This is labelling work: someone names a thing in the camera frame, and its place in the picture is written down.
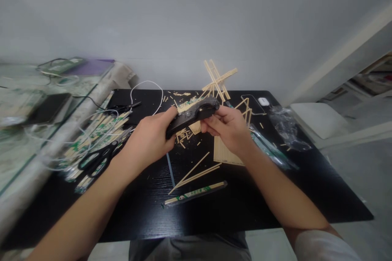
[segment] gray pants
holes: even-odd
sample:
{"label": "gray pants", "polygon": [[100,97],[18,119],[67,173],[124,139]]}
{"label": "gray pants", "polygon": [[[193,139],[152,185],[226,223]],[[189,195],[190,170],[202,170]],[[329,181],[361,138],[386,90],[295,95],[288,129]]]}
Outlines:
{"label": "gray pants", "polygon": [[129,261],[251,260],[245,232],[131,241]]}

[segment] gray wall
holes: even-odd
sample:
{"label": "gray wall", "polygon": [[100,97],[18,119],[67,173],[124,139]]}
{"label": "gray wall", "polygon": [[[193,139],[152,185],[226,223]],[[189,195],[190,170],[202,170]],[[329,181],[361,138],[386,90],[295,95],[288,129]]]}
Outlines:
{"label": "gray wall", "polygon": [[116,58],[163,88],[209,82],[267,89],[279,100],[387,0],[0,0],[0,61]]}

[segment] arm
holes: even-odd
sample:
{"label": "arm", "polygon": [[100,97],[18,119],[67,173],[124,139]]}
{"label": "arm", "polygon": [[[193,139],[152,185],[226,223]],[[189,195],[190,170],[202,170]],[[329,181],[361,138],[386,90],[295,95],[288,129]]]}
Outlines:
{"label": "arm", "polygon": [[201,129],[219,135],[245,164],[292,247],[304,230],[324,230],[339,236],[313,202],[253,142],[239,110],[221,106],[213,117],[201,122]]}
{"label": "arm", "polygon": [[174,147],[174,137],[167,141],[165,134],[177,113],[171,107],[142,119],[107,170],[52,227],[28,260],[87,260],[127,185]]}

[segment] forearm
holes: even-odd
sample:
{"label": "forearm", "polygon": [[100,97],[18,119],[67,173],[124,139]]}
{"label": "forearm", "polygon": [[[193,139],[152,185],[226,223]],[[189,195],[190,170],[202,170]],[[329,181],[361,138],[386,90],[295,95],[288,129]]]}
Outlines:
{"label": "forearm", "polygon": [[257,147],[252,147],[241,159],[268,207],[283,227],[298,229],[328,227],[327,220],[313,202]]}
{"label": "forearm", "polygon": [[119,180],[115,164],[61,217],[29,260],[79,260],[99,240],[128,181]]}

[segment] purple object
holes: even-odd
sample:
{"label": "purple object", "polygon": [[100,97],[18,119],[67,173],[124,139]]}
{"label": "purple object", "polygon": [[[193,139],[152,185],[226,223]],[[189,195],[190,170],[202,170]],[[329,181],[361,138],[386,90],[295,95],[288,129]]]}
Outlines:
{"label": "purple object", "polygon": [[102,75],[114,62],[114,59],[88,59],[86,63],[71,68],[62,75]]}

